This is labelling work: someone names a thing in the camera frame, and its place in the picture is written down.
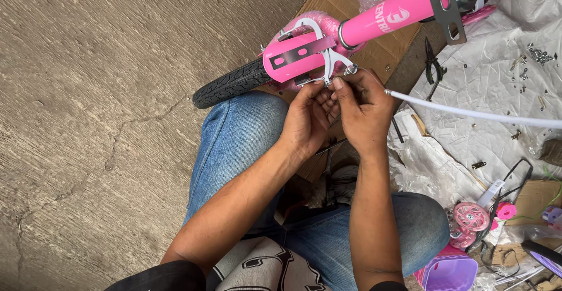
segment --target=hand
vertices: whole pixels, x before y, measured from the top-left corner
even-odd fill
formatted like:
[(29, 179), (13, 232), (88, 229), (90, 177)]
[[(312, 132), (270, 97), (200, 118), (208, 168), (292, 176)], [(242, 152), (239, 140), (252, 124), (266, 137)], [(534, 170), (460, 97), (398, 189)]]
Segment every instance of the hand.
[(335, 90), (332, 99), (340, 102), (347, 139), (363, 159), (377, 150), (386, 150), (394, 98), (384, 93), (372, 69), (359, 69), (343, 79), (334, 77), (328, 88)]
[(339, 113), (340, 107), (330, 99), (322, 80), (308, 83), (291, 103), (277, 143), (284, 144), (304, 162), (320, 148)]

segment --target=pink bicycle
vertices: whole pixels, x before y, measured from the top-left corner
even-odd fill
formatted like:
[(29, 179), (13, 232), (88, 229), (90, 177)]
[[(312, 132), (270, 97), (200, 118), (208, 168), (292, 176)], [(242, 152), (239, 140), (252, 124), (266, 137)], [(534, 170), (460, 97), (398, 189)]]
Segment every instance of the pink bicycle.
[[(260, 58), (200, 88), (193, 104), (212, 107), (266, 83), (289, 87), (322, 79), (327, 86), (333, 73), (357, 71), (348, 57), (367, 41), (431, 16), (443, 27), (448, 44), (466, 42), (463, 24), (490, 14), (495, 6), (484, 6), (484, 0), (454, 1), (385, 0), (343, 22), (319, 11), (304, 13), (262, 47)], [(324, 73), (311, 73), (323, 65)]]

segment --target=jeans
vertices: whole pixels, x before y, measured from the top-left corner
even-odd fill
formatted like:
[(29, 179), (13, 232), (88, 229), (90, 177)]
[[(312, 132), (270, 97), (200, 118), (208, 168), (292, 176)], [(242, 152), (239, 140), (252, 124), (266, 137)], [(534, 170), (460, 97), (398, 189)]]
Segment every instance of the jeans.
[[(287, 110), (285, 101), (261, 91), (236, 96), (211, 110), (201, 128), (184, 224), (277, 141)], [(244, 238), (270, 237), (307, 259), (334, 291), (357, 290), (349, 251), (350, 207), (280, 225), (273, 216), (282, 191)], [(402, 272), (407, 276), (445, 247), (449, 240), (447, 217), (438, 202), (421, 194), (393, 193), (392, 204), (400, 236)]]

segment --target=pink bubble wrap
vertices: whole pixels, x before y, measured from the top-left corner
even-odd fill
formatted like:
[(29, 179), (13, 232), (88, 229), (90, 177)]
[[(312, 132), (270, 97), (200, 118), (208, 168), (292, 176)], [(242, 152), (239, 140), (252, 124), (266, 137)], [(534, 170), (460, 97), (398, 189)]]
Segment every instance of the pink bubble wrap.
[[(292, 29), (294, 27), (294, 24), (302, 18), (310, 18), (314, 20), (316, 23), (318, 23), (318, 26), (324, 32), (325, 35), (333, 36), (335, 43), (337, 44), (336, 47), (333, 48), (333, 50), (342, 54), (345, 57), (350, 57), (355, 52), (362, 50), (366, 45), (366, 43), (361, 43), (352, 51), (343, 48), (343, 46), (340, 44), (340, 39), (338, 38), (338, 28), (340, 27), (340, 21), (334, 19), (333, 17), (329, 16), (327, 13), (322, 11), (313, 10), (313, 11), (305, 12), (297, 16), (296, 18), (292, 19), (289, 23), (287, 23), (287, 25), (285, 25), (283, 29), (284, 30)], [(303, 27), (299, 27), (293, 30), (293, 36), (299, 36), (311, 30), (313, 30), (311, 27), (305, 25)], [(277, 41), (278, 37), (279, 37), (279, 32), (273, 37), (273, 39), (269, 44), (278, 43)], [(342, 70), (345, 69), (345, 67), (346, 66), (342, 62), (340, 61), (337, 62), (336, 65), (334, 66), (334, 74), (341, 72)], [(324, 72), (319, 72), (319, 73), (311, 74), (310, 77), (319, 78), (323, 75)], [(272, 81), (270, 86), (272, 86), (275, 91), (283, 91), (283, 90), (299, 91), (301, 89), (299, 86), (295, 86), (294, 81), (285, 81), (284, 83)]]

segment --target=pink front fender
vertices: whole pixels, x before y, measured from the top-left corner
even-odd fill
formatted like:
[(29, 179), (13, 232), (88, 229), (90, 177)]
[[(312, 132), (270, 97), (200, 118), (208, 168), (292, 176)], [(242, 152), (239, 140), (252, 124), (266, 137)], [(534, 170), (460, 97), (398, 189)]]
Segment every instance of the pink front fender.
[(278, 82), (285, 82), (289, 79), (295, 78), (300, 74), (304, 74), (324, 65), (324, 57), (322, 54), (313, 54), (309, 57), (305, 57), (298, 60), (292, 64), (273, 69), (271, 65), (270, 58), (277, 56), (286, 51), (295, 49), (306, 43), (311, 43), (316, 41), (316, 36), (314, 33), (306, 33), (299, 35), (283, 42), (272, 43), (267, 46), (265, 51), (263, 51), (263, 67), (268, 75)]

